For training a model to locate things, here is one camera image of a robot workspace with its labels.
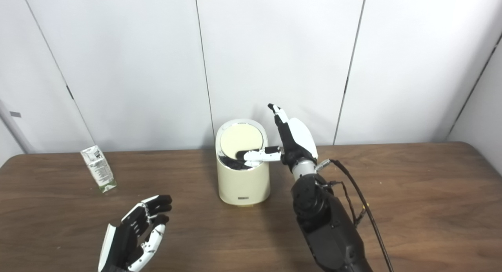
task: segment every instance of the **robotic hand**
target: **robotic hand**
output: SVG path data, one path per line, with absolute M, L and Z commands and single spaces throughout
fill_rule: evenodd
M 318 172 L 330 163 L 335 163 L 351 181 L 353 178 L 338 161 L 326 160 L 318 164 L 317 149 L 307 126 L 296 118 L 289 120 L 284 110 L 276 105 L 269 104 L 269 108 L 274 112 L 278 132 L 284 145 L 283 149 L 269 147 L 240 151 L 236 154 L 237 159 L 244 160 L 246 163 L 251 161 L 250 164 L 253 164 L 253 161 L 258 163 L 280 159 L 289 167 L 295 179 L 291 194 L 296 222 L 300 226 L 312 256 L 321 269 L 326 272 L 372 272 L 364 253 L 364 243 L 356 229 L 357 223 L 366 210 L 359 215 L 358 219 L 351 206 L 353 220 L 350 220 L 344 206 L 334 196 L 331 189 L 335 184 L 342 184 L 346 190 L 345 185 L 336 181 L 328 183 Z M 367 208 L 362 194 L 360 197 Z M 373 222 L 369 208 L 368 215 Z M 378 240 L 381 241 L 376 225 L 373 227 Z
M 140 201 L 118 227 L 108 224 L 99 256 L 98 272 L 138 272 L 154 256 L 162 241 L 169 217 L 160 214 L 171 210 L 171 197 L 157 195 Z M 138 238 L 149 226 L 152 231 L 139 247 Z

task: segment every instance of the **white door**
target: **white door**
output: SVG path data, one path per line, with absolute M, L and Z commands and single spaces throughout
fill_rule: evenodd
M 195 0 L 28 0 L 104 151 L 213 144 Z
M 214 127 L 274 103 L 331 145 L 363 0 L 197 0 Z
M 27 152 L 93 145 L 24 0 L 0 0 L 0 112 Z
M 336 144 L 443 141 L 502 31 L 501 0 L 366 0 Z

